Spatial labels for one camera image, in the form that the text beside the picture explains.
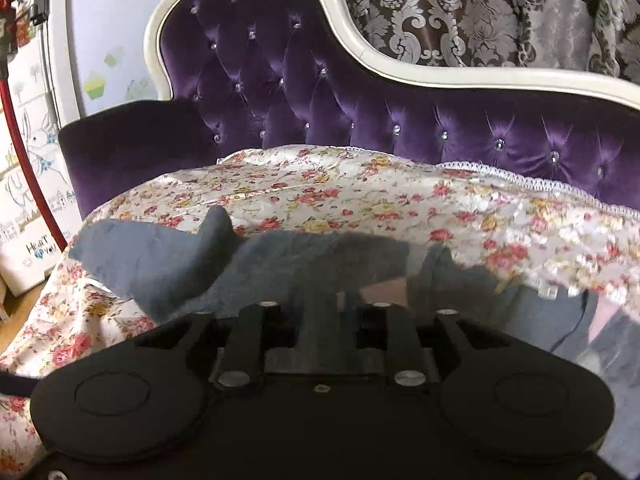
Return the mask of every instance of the rabbit drawing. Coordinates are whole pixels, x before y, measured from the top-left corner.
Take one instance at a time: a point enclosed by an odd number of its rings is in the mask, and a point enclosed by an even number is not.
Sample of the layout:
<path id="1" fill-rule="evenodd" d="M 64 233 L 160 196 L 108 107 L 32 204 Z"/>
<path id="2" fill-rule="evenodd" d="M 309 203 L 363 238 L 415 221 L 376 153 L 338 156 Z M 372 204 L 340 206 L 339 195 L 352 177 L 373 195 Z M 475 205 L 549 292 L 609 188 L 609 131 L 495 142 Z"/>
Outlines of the rabbit drawing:
<path id="1" fill-rule="evenodd" d="M 57 132 L 53 124 L 51 124 L 49 114 L 45 114 L 39 128 L 32 130 L 29 116 L 24 110 L 22 112 L 21 135 L 36 177 L 40 177 L 44 172 L 50 171 L 57 173 L 62 181 L 68 184 L 63 174 L 56 167 L 55 155 L 49 153 L 51 151 L 50 145 L 58 143 Z M 14 159 L 17 162 L 15 147 L 12 145 L 9 148 L 7 160 Z M 9 192 L 12 200 L 21 208 L 25 208 L 29 203 L 33 202 L 29 186 L 27 186 L 24 175 L 20 170 L 7 177 L 4 188 Z"/>

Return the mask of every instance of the red pole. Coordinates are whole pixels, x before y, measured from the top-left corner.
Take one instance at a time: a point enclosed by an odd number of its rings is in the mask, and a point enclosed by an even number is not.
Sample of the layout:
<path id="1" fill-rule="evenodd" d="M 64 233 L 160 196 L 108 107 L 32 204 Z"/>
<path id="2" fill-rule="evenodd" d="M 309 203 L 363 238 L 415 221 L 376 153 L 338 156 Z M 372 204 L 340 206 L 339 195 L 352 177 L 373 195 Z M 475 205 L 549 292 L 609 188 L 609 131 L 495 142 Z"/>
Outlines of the red pole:
<path id="1" fill-rule="evenodd" d="M 36 179 L 36 175 L 35 173 L 33 173 L 31 161 L 29 160 L 29 154 L 24 147 L 24 141 L 22 140 L 22 136 L 20 135 L 18 121 L 15 118 L 14 104 L 11 101 L 11 93 L 9 92 L 9 83 L 8 81 L 2 79 L 0 79 L 0 100 L 2 100 L 2 108 L 4 108 L 6 125 L 9 127 L 11 140 L 14 143 L 15 153 L 18 156 L 18 161 L 20 162 L 20 167 L 22 168 L 24 178 L 27 181 L 27 186 L 29 186 L 29 190 L 33 195 L 36 206 L 40 210 L 42 218 L 44 218 L 44 223 L 49 228 L 53 239 L 56 241 L 58 248 L 62 252 L 66 247 L 65 237 L 62 235 L 62 231 L 60 230 L 56 219 L 53 218 L 51 209 L 49 209 L 49 204 L 47 204 L 47 201 L 42 194 L 42 190 L 40 189 L 40 184 L 38 184 L 38 181 Z"/>

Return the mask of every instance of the green cupcake illustration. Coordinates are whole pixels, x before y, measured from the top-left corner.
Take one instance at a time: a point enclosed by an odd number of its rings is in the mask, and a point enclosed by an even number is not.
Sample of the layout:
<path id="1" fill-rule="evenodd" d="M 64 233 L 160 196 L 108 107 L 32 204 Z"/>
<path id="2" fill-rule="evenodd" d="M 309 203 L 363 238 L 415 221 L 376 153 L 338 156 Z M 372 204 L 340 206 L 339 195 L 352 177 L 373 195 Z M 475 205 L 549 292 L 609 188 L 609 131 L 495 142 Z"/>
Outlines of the green cupcake illustration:
<path id="1" fill-rule="evenodd" d="M 92 101 L 98 97 L 102 97 L 104 94 L 104 86 L 107 84 L 107 80 L 101 74 L 91 72 L 89 79 L 82 83 L 82 89 L 89 96 Z"/>

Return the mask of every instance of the wooden floor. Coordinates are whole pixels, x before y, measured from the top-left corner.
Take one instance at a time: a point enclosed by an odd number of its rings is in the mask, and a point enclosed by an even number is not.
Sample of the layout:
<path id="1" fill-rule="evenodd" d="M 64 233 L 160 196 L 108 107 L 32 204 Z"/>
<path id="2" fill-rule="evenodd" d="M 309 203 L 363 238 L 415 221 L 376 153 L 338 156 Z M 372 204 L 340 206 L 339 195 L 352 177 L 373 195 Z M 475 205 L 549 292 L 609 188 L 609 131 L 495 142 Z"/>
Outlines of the wooden floor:
<path id="1" fill-rule="evenodd" d="M 18 298 L 14 298 L 11 292 L 7 291 L 4 298 L 4 309 L 9 315 L 9 320 L 0 322 L 0 352 L 4 352 L 11 341 L 20 331 L 24 322 L 27 321 L 29 313 L 40 297 L 44 283 L 33 287 Z"/>

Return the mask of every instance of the patterned curtain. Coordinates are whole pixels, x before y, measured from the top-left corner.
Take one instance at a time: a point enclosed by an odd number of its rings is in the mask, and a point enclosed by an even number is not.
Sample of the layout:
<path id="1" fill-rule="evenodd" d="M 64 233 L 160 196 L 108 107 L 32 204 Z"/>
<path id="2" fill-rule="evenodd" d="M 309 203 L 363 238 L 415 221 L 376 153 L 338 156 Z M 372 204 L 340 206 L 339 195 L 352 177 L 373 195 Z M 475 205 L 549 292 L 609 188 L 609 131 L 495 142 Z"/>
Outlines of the patterned curtain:
<path id="1" fill-rule="evenodd" d="M 640 0 L 346 0 L 374 47 L 430 66 L 588 70 L 640 83 Z"/>

